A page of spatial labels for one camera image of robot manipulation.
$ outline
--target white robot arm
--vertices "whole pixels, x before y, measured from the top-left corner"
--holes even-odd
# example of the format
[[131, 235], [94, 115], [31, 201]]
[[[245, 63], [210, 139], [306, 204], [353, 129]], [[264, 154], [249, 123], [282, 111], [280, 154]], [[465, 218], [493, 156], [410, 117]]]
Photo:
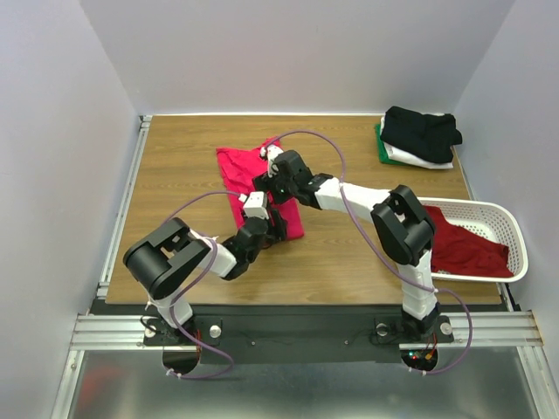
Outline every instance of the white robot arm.
[[[231, 280], [244, 273], [267, 244], [286, 239], [285, 222], [271, 207], [268, 194], [274, 203], [296, 198], [301, 204], [318, 210], [348, 212], [340, 181], [335, 177], [313, 175], [293, 150], [283, 152], [270, 146], [261, 155], [268, 160], [268, 170], [253, 179], [257, 191], [242, 196], [245, 224], [236, 236], [217, 244], [217, 254], [210, 267], [224, 279]], [[384, 251], [406, 279], [402, 282], [403, 316], [418, 334], [432, 333], [439, 315], [431, 281], [432, 220], [411, 190], [402, 185], [388, 190], [344, 183], [343, 191], [353, 212], [375, 225]], [[126, 267], [172, 327], [176, 326], [169, 315], [173, 301], [179, 324], [192, 316], [186, 299], [176, 296], [192, 271], [207, 267], [213, 258], [208, 240], [182, 220], [173, 218], [125, 254]]]

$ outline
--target pink cloth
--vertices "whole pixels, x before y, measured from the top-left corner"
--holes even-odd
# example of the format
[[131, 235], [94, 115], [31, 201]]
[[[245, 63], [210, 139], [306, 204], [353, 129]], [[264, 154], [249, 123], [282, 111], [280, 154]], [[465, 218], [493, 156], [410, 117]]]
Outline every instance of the pink cloth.
[[[273, 138], [268, 138], [262, 146], [267, 144]], [[221, 172], [221, 177], [224, 179], [224, 185], [228, 190], [233, 190], [239, 194], [248, 195], [254, 191], [252, 186], [252, 178], [262, 175], [268, 170], [268, 163], [260, 159], [260, 148], [252, 150], [238, 150], [236, 148], [217, 148], [217, 165]], [[234, 196], [229, 196], [231, 210], [237, 227], [243, 225], [243, 204]], [[303, 224], [300, 221], [299, 208], [297, 208], [297, 201], [290, 199], [281, 205], [273, 204], [277, 208], [287, 222], [287, 240], [303, 237], [305, 231]]]

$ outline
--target green cloth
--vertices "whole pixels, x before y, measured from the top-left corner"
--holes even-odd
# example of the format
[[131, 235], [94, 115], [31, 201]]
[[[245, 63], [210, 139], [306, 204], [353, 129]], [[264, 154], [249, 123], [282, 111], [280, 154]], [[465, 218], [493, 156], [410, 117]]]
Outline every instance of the green cloth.
[[381, 140], [381, 124], [375, 125], [376, 144], [378, 146], [378, 160], [385, 164], [396, 164], [397, 166], [410, 166], [409, 164], [402, 163], [401, 161], [391, 160], [386, 152], [386, 147]]

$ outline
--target fabric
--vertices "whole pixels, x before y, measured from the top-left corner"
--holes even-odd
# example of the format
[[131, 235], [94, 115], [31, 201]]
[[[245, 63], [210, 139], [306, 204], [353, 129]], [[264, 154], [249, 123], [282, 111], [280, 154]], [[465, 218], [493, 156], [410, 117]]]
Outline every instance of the fabric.
[[[383, 132], [383, 129], [384, 129], [384, 117], [381, 118], [381, 126], [380, 126], [381, 134]], [[451, 162], [442, 163], [442, 164], [431, 163], [430, 161], [425, 161], [423, 159], [420, 159], [419, 157], [413, 155], [412, 153], [408, 153], [407, 151], [403, 151], [399, 148], [393, 147], [390, 144], [385, 144], [383, 141], [381, 141], [381, 143], [383, 144], [387, 158], [390, 159], [391, 161], [400, 161], [402, 163], [410, 164], [411, 166], [419, 166], [420, 168], [431, 168], [431, 169], [453, 168]]]
[[[268, 163], [260, 159], [259, 152], [262, 146], [265, 146], [273, 138], [267, 139], [260, 147], [252, 150], [238, 150], [236, 148], [217, 148], [217, 165], [224, 185], [228, 190], [238, 192], [239, 194], [249, 195], [254, 191], [252, 186], [252, 178], [262, 175], [268, 170]], [[229, 196], [229, 203], [233, 211], [233, 217], [237, 228], [241, 227], [243, 220], [243, 203], [236, 197]], [[273, 204], [287, 222], [287, 240], [303, 237], [305, 234], [303, 224], [300, 221], [299, 208], [297, 201], [290, 199], [281, 205]]]
[[386, 147], [384, 146], [384, 143], [381, 140], [381, 126], [379, 124], [375, 125], [375, 133], [376, 133], [376, 145], [378, 147], [378, 160], [380, 160], [381, 163], [385, 163], [385, 164], [408, 166], [407, 164], [402, 163], [401, 161], [391, 160], [391, 158], [389, 158], [388, 153], [386, 153]]
[[491, 242], [445, 220], [438, 207], [425, 205], [437, 230], [433, 239], [431, 271], [472, 277], [510, 278], [508, 247]]
[[431, 163], [450, 163], [451, 146], [462, 144], [462, 134], [449, 113], [436, 116], [391, 107], [384, 115], [381, 140]]

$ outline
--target white laundry basket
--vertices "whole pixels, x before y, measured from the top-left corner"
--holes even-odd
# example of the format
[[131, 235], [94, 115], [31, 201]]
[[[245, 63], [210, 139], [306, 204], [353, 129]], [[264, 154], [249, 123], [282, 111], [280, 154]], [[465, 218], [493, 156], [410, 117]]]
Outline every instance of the white laundry basket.
[[433, 272], [436, 279], [480, 282], [514, 282], [528, 270], [528, 255], [521, 229], [513, 215], [500, 205], [459, 199], [419, 198], [423, 205], [439, 207], [450, 224], [459, 225], [487, 240], [508, 246], [508, 269], [511, 278], [470, 277]]

